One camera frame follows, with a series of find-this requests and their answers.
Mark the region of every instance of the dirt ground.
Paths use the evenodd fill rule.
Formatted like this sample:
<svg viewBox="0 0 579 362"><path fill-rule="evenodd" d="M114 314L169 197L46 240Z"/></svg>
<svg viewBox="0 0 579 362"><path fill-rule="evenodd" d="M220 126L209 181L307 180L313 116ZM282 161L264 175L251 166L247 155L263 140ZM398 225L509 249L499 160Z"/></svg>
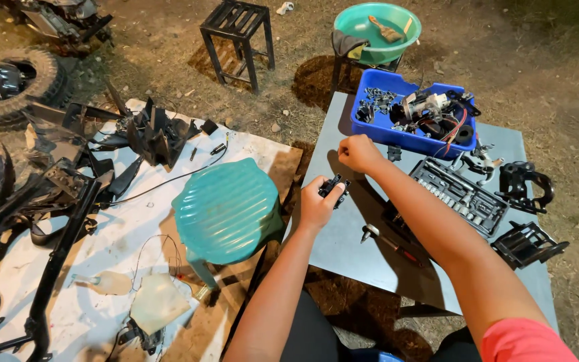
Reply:
<svg viewBox="0 0 579 362"><path fill-rule="evenodd" d="M282 3L253 2L272 10ZM244 83L223 87L215 78L198 26L218 3L102 1L101 12L115 16L115 47L101 46L78 65L75 100L104 102L102 78L108 77L127 99L151 93L169 109L228 120L239 131L309 154L329 100L332 24L337 13L358 2L295 1L293 12L272 13L276 69L267 70L262 58L256 61L259 96ZM399 5L423 24L421 45L409 48L401 62L404 77L423 78L423 86L444 82L470 90L483 112L479 121L523 132L527 158L553 179L556 198L540 223L558 241L571 243L564 255L548 261L548 268L560 333L579 358L579 13L569 15L575 5L523 0L405 0ZM44 46L28 29L7 23L7 17L0 11L0 49ZM254 48L262 48L262 31L254 39ZM217 47L222 63L233 68L233 46L218 41ZM280 126L276 133L274 123ZM16 161L23 159L23 133L0 133L1 143ZM400 302L394 294L322 270L311 270L306 285L350 346L376 343L425 361L463 323L460 317L397 319Z"/></svg>

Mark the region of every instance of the left hand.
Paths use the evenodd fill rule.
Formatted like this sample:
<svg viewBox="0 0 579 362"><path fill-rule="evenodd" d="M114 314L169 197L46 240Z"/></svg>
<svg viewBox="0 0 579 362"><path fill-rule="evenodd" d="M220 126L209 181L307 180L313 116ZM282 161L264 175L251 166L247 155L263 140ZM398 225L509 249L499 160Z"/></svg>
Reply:
<svg viewBox="0 0 579 362"><path fill-rule="evenodd" d="M318 189L327 181L327 177L319 176L303 187L301 191L301 222L299 227L319 232L332 217L334 204L345 191L345 185L338 183L327 197L318 194Z"/></svg>

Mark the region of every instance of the gray table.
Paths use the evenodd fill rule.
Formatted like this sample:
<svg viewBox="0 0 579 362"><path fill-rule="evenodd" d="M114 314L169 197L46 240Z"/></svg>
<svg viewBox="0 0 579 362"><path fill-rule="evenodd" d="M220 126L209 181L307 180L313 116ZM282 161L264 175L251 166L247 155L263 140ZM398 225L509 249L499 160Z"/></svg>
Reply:
<svg viewBox="0 0 579 362"><path fill-rule="evenodd" d="M350 111L354 99L353 95L339 92L334 94L305 175L306 182L319 175L332 177L337 173L340 173L343 179L352 181L349 187L350 195L334 211L330 222L317 236L310 255L310 264L426 305L461 314L453 286L444 270L436 263L433 263L434 268L416 268L383 243L376 243L373 240L360 243L363 235L362 227L368 223L378 227L381 233L390 238L398 239L399 236L381 220L382 200L378 198L387 200L385 193L374 180L354 173L338 161L339 142L352 135ZM493 158L504 157L507 162L526 161L522 134L519 131L478 123L477 132L482 143L495 144L495 148L490 152ZM377 144L377 147L384 155L387 154L386 145ZM410 173L423 158L424 156L420 154L404 151L401 161L395 162L395 165ZM464 172L463 175L473 181L484 178L470 171ZM484 188L495 192L499 187L498 177L496 174L493 181ZM300 219L301 208L298 205L294 208L285 237L294 232ZM501 222L497 234L489 242L493 242L510 229L508 223L510 220L519 224L531 221L537 223L535 215L510 209ZM536 261L522 270L517 270L516 273L535 298L551 326L557 331L551 282L546 265Z"/></svg>

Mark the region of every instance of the tire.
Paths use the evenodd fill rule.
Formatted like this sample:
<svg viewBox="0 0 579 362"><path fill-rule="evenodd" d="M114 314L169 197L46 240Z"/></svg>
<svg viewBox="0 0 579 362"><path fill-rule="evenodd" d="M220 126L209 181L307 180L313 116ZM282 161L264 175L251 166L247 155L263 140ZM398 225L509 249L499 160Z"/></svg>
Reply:
<svg viewBox="0 0 579 362"><path fill-rule="evenodd" d="M13 49L0 53L0 61L4 59L30 62L37 76L21 94L0 101L0 131L24 129L28 120L22 112L31 113L30 104L34 101L59 107L72 95L72 82L66 70L50 53L34 49Z"/></svg>

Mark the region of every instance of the hand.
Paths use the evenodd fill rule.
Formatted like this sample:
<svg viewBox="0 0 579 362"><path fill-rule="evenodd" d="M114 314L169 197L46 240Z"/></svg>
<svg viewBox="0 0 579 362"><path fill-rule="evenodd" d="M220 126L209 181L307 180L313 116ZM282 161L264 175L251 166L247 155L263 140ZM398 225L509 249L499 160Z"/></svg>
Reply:
<svg viewBox="0 0 579 362"><path fill-rule="evenodd" d="M303 187L301 191L301 222L299 227L305 227L318 233L332 217L334 204L345 191L345 185L338 183L327 197L318 194L318 189L327 181L327 177L319 176Z"/></svg>
<svg viewBox="0 0 579 362"><path fill-rule="evenodd" d="M365 174L380 169L388 160L366 135L350 136L338 145L338 160L347 167Z"/></svg>

